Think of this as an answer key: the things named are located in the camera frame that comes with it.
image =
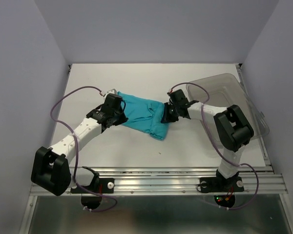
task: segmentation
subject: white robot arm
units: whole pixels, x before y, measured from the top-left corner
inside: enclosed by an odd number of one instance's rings
[[[78,151],[89,141],[103,133],[111,126],[117,126],[127,121],[121,106],[123,99],[116,95],[116,91],[109,91],[105,95],[104,104],[93,109],[74,130],[77,138]],[[76,184],[71,180],[70,162],[76,156],[75,140],[72,134],[67,135],[49,148],[40,147],[36,154],[31,175],[32,182],[52,192],[61,195],[69,187]],[[90,168],[78,170],[76,180],[80,185],[89,186],[96,183],[99,174]]]
[[[204,188],[201,187],[201,191],[203,193],[224,192],[232,186],[235,187],[236,182],[241,181],[241,178],[238,177],[241,155],[245,145],[254,136],[253,128],[241,109],[237,105],[215,107],[198,101],[189,102],[181,89],[168,93],[168,95],[170,99],[165,103],[162,123],[178,121],[179,117],[214,123],[224,146],[216,177],[200,179],[200,181],[207,182]],[[235,188],[236,192],[243,190],[243,187]]]

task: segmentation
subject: cloth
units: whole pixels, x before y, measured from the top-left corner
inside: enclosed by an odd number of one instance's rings
[[[128,118],[124,126],[150,134],[157,140],[164,140],[168,123],[161,123],[164,113],[164,104],[159,101],[153,101],[135,97],[121,92],[117,93],[126,102],[125,115]]]

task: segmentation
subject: white wall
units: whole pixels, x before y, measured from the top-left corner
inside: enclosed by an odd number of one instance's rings
[[[293,204],[293,0],[280,0],[242,66],[252,100],[270,127],[265,144]]]
[[[35,0],[69,62],[242,62],[277,0]]]
[[[0,234],[18,233],[66,61],[33,0],[0,0]]]

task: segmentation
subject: white tabletop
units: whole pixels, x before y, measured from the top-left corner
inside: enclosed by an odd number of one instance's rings
[[[238,79],[234,64],[73,64],[65,94],[81,86],[93,85],[105,91],[115,88],[140,98],[167,102],[167,92],[173,85],[223,73],[231,73]],[[187,95],[185,85],[181,88]],[[88,112],[102,103],[103,98],[96,90],[80,90],[63,101],[59,119],[76,128]],[[52,144],[67,134],[69,131],[57,124]],[[113,126],[83,148],[79,165],[218,167],[220,160],[201,123],[180,119],[170,124],[163,141],[124,126]],[[246,146],[241,162],[265,166],[258,140]]]

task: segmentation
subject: transparent plastic container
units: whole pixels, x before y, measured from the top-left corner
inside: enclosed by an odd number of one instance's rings
[[[264,121],[263,114],[251,102],[234,75],[225,73],[191,82],[201,85],[208,91],[210,95],[210,99],[206,103],[208,105],[217,107],[238,105],[254,129],[254,136],[251,140],[263,137],[269,133],[269,128]],[[190,84],[187,84],[186,88],[190,100],[204,101],[207,99],[207,95],[202,89]],[[215,123],[209,123],[209,129],[217,145],[222,146]]]

